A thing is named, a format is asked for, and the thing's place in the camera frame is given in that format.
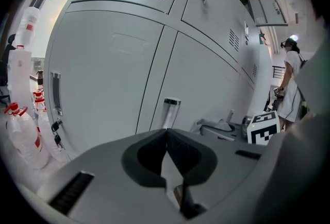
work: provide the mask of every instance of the ceiling light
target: ceiling light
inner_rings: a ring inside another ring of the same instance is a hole
[[[290,36],[290,38],[291,38],[291,39],[294,39],[295,41],[298,40],[298,36],[297,36],[297,35],[292,35],[292,36]]]

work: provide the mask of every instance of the locker door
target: locker door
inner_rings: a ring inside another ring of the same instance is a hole
[[[250,0],[257,26],[288,26],[277,0]]]
[[[178,33],[151,129],[160,125],[166,97],[181,100],[173,128],[189,131],[194,121],[227,118],[234,108],[239,74],[192,38]]]
[[[241,22],[235,9],[237,2],[239,0],[205,0],[205,3],[188,0],[182,21],[210,37],[238,62]]]
[[[49,60],[48,96],[70,154],[135,134],[162,29],[122,13],[65,14]]]

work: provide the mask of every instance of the woman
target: woman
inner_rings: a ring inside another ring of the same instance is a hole
[[[280,90],[280,94],[283,94],[285,90],[285,94],[283,101],[277,109],[281,130],[284,125],[287,130],[297,120],[301,95],[293,78],[299,73],[303,61],[295,40],[288,38],[284,48],[287,52],[284,59],[286,70],[282,84],[278,89]]]

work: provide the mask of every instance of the locker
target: locker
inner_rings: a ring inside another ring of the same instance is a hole
[[[162,29],[127,14],[65,14],[53,42],[48,96],[69,154],[135,134]]]

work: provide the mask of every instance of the ceiling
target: ceiling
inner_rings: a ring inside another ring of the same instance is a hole
[[[315,19],[310,1],[279,0],[279,4],[289,26],[274,28],[278,42],[286,40],[291,35],[297,35],[299,37],[298,47],[302,51],[315,53],[323,40],[325,29],[323,20]],[[296,13],[298,14],[298,23],[295,20]]]

